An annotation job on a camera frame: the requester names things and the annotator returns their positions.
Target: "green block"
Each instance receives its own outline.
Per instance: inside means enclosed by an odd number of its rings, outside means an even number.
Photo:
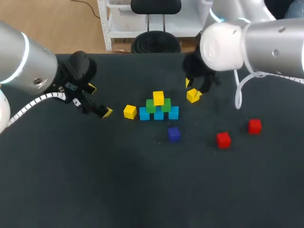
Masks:
[[[171,100],[170,98],[165,98],[164,105],[161,106],[161,111],[163,113],[168,113],[171,111]]]
[[[147,113],[156,113],[156,106],[154,106],[153,99],[147,99],[146,108]]]

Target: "blue block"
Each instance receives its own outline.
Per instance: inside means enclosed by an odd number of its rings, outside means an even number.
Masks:
[[[181,139],[181,133],[177,127],[172,127],[168,129],[168,138],[170,142],[177,142]]]
[[[156,112],[154,113],[154,120],[163,120],[163,112],[160,106],[156,107]]]
[[[147,113],[146,107],[139,108],[139,119],[140,120],[150,120],[150,114]]]
[[[169,120],[178,120],[179,119],[179,107],[171,106],[171,111],[169,112]]]

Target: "robotic arm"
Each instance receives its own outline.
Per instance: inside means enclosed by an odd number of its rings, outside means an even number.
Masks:
[[[3,22],[0,22],[0,44],[0,85],[33,95],[44,93],[10,120],[10,106],[0,90],[0,133],[32,106],[52,97],[65,103],[74,102],[83,113],[94,112],[99,117],[110,114],[110,109],[96,106],[83,95],[96,90],[89,83],[96,73],[96,63],[86,53],[76,52],[68,61],[62,62],[24,33]]]
[[[304,19],[275,20],[264,0],[214,0],[200,35],[195,53],[184,61],[184,70],[194,72],[194,78],[205,77],[198,88],[201,93],[208,92],[208,78],[216,71],[235,70],[238,85],[237,70],[244,64],[251,75],[238,86],[238,109],[242,103],[240,90],[253,77],[268,74],[304,84],[299,79],[304,78]],[[192,58],[196,64],[190,64]]]

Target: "wooden floor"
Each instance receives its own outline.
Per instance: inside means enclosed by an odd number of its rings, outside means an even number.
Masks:
[[[90,3],[99,16],[97,0]],[[0,20],[54,53],[105,53],[100,19],[89,6],[70,0],[0,0]]]

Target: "cable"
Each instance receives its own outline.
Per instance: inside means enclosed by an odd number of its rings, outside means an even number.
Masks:
[[[236,91],[236,96],[235,96],[235,107],[237,109],[240,109],[241,106],[242,106],[242,87],[245,85],[246,82],[248,82],[250,79],[252,78],[262,78],[262,77],[266,77],[267,75],[270,75],[270,76],[276,76],[276,77],[281,77],[281,78],[284,78],[284,79],[288,79],[288,80],[291,80],[291,81],[294,81],[294,82],[298,82],[298,83],[301,83],[301,84],[304,84],[304,79],[301,79],[301,78],[297,78],[297,77],[288,77],[288,76],[283,76],[283,75],[275,75],[275,74],[269,74],[269,73],[265,73],[265,72],[255,72],[254,75],[253,74],[250,74],[248,75],[247,77],[245,77],[238,85],[237,83],[237,76],[236,76],[236,84],[237,84],[237,91]]]
[[[32,100],[30,103],[28,103],[26,106],[24,106],[17,114],[15,114],[10,120],[7,125],[7,127],[11,126],[13,123],[15,123],[22,115],[24,115],[29,109],[34,107],[36,104],[38,104],[41,101],[44,101],[48,98],[59,98],[61,100],[66,100],[66,94],[65,93],[49,93],[49,94],[43,94],[36,99]]]
[[[234,72],[234,78],[236,80],[236,84],[237,84],[237,88],[238,88],[238,85],[239,85],[238,70],[234,70],[233,72]],[[240,91],[239,93],[237,93],[236,100],[237,100],[237,102],[236,101],[235,102],[237,103],[237,105],[241,106],[242,105],[242,100],[243,100],[242,91]]]
[[[92,6],[91,6],[91,5],[90,5],[88,2],[86,2],[86,1],[80,1],[80,0],[70,0],[70,1],[82,2],[82,3],[87,4],[87,5],[88,5],[88,6],[91,8],[91,10],[92,10],[92,12],[93,12],[94,16],[100,19],[100,17],[99,17],[99,16],[97,16],[97,15],[95,14],[93,7],[92,7]]]

